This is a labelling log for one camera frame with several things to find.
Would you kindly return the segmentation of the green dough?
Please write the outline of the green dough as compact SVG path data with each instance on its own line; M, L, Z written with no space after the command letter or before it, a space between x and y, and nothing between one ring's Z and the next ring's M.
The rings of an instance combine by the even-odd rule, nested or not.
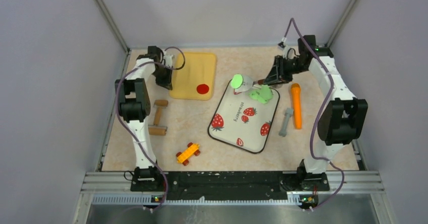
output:
M252 89L248 95L251 99L257 100L262 104L267 104L273 98L271 88L266 85L261 85L259 88Z

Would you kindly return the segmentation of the metal scraper brown handle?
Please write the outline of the metal scraper brown handle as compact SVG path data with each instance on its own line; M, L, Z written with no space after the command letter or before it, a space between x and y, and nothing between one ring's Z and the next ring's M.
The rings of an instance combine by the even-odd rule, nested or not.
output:
M249 91L253 88L254 85L263 85L265 81L265 78L255 80L247 75L242 75L242 79L243 81L241 85L237 89L235 89L236 92Z

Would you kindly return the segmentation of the yellow tray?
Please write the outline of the yellow tray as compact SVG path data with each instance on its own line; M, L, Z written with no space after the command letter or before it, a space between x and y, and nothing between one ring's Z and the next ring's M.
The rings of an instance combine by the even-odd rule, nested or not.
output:
M209 100L213 95L216 74L217 56L207 52L185 52L179 54L174 67L185 66L174 70L172 75L173 89L169 96L175 99ZM199 84L207 84L210 90L201 95L196 91Z

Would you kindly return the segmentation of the round green dough wrapper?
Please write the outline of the round green dough wrapper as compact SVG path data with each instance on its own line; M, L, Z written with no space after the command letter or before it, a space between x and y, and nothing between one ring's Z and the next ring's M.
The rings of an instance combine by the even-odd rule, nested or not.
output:
M241 74L235 74L230 82L230 85L233 89L238 89L243 84L244 79Z

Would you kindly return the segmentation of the white strawberry tray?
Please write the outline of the white strawberry tray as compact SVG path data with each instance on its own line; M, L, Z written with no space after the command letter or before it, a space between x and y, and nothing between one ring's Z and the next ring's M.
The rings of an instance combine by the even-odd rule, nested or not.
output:
M247 92L235 93L228 82L208 125L209 137L253 154L262 152L280 101L279 92L271 91L272 99L263 104Z

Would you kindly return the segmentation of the wooden rolling pin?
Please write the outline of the wooden rolling pin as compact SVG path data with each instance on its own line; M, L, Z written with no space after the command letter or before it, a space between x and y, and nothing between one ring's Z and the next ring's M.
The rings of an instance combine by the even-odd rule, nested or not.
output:
M167 134L167 127L161 126L160 121L163 113L163 109L168 107L169 102L166 99L157 99L154 102L154 107L156 109L153 123L149 125L148 131L150 135L154 136L165 136Z

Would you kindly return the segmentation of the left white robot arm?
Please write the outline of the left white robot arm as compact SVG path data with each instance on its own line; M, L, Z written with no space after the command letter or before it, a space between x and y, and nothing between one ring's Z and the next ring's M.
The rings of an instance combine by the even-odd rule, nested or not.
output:
M154 76L157 86L173 89L173 68L164 58L165 52L161 48L149 46L147 53L137 57L134 68L115 81L116 116L131 134L135 147L136 168L132 182L142 181L149 190L156 190L161 186L162 176L151 146L146 119L151 113L146 80Z

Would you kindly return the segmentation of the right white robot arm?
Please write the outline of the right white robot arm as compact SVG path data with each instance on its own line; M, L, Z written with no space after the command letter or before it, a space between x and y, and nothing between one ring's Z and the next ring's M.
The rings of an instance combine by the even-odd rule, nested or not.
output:
M314 35L298 39L298 55L278 55L261 85L290 83L293 75L309 71L317 80L324 100L310 136L310 156L303 159L296 175L285 181L291 190L329 190L326 170L335 155L360 137L368 103L346 86L329 47L319 47Z

